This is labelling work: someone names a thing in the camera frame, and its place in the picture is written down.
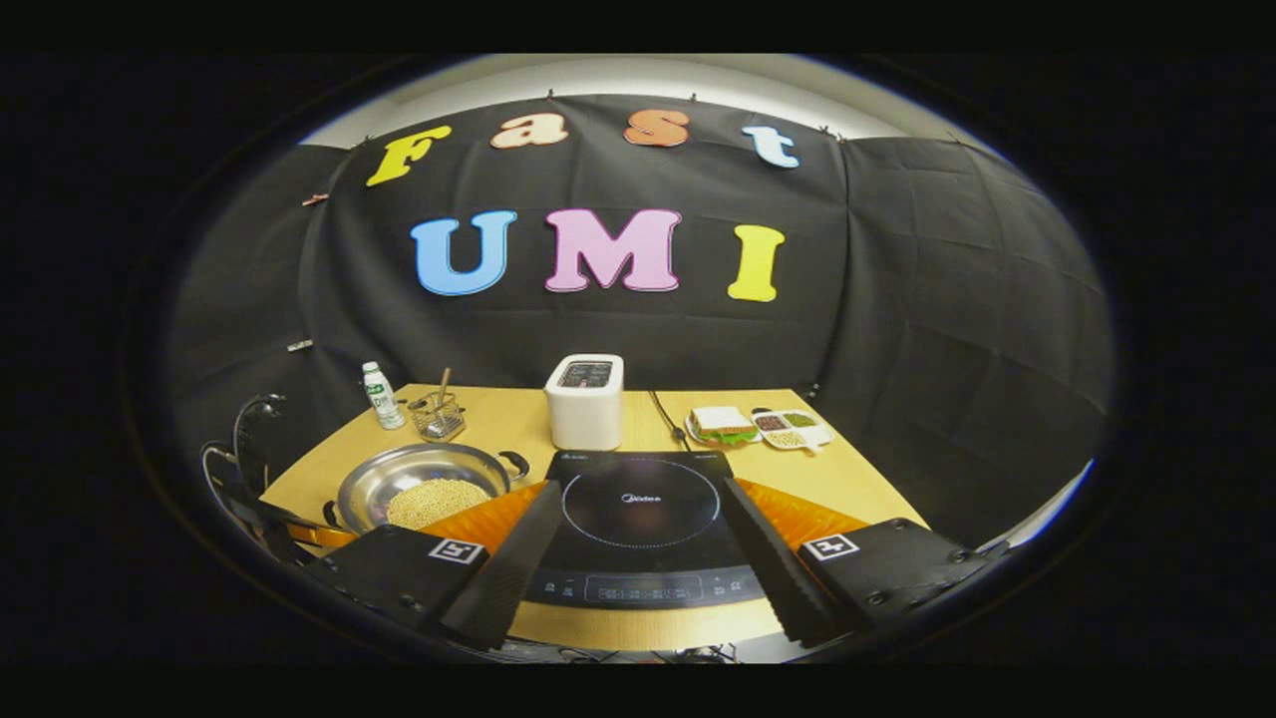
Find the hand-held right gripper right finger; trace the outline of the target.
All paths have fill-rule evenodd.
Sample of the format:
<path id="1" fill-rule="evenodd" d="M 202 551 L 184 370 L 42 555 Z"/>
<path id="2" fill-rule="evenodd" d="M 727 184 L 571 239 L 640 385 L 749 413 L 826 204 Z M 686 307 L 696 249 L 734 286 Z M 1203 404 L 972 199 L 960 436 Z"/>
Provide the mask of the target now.
<path id="1" fill-rule="evenodd" d="M 994 562 L 906 518 L 854 528 L 743 480 L 721 481 L 720 497 L 785 636 L 806 648 L 901 622 Z"/>

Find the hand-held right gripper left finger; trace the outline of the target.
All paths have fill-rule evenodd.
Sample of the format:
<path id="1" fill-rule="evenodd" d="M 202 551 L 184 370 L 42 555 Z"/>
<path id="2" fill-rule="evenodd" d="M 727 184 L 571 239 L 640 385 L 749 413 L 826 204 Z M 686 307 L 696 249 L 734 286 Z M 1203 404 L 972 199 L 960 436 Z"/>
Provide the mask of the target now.
<path id="1" fill-rule="evenodd" d="M 383 525 L 302 569 L 339 599 L 403 630 L 473 650 L 505 641 L 561 523 L 561 483 L 545 481 L 473 509 L 501 538 Z"/>

